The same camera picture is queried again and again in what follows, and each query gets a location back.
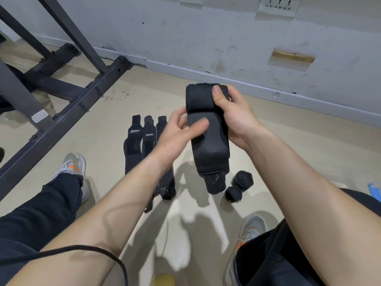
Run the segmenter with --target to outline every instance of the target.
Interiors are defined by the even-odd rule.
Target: hand
[[[187,128],[188,119],[186,116],[182,116],[185,113],[185,106],[172,113],[157,145],[152,151],[152,154],[158,156],[158,160],[166,169],[171,167],[174,160],[179,157],[191,139],[203,134],[209,127],[209,121],[202,118]]]
[[[212,89],[214,103],[224,111],[224,118],[229,128],[228,137],[232,143],[243,150],[248,149],[250,136],[262,127],[255,117],[244,96],[231,85],[227,86],[232,101],[225,98],[220,86]]]

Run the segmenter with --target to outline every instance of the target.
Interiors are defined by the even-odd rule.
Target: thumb
[[[185,133],[184,136],[189,141],[190,139],[202,135],[208,129],[208,127],[209,121],[206,117],[203,117],[202,119],[191,125],[191,127],[189,127],[188,129],[183,130]]]
[[[213,86],[212,96],[213,96],[213,101],[215,105],[220,107],[223,111],[227,110],[227,107],[229,106],[230,101],[226,99],[219,85]]]

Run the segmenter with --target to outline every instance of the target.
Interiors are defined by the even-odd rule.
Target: left hand
[[[202,118],[188,128],[188,119],[186,115],[183,116],[185,113],[185,106],[172,113],[157,145],[152,151],[152,154],[157,156],[165,169],[171,167],[174,160],[179,157],[191,139],[203,134],[209,127],[209,121]]]

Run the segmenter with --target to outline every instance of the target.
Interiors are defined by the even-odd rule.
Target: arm
[[[119,256],[160,177],[190,139],[209,126],[206,119],[201,119],[184,129],[187,119],[181,115],[185,112],[185,108],[175,111],[152,153],[42,251],[81,244]],[[114,261],[102,254],[71,251],[29,262],[7,285],[101,285],[113,265]]]
[[[326,285],[380,285],[381,218],[323,178],[254,116],[229,87],[213,99],[229,139],[250,156],[293,235]]]

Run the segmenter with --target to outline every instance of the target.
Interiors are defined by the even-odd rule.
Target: fingernail
[[[212,94],[217,95],[218,93],[219,93],[219,86],[218,85],[213,86]]]

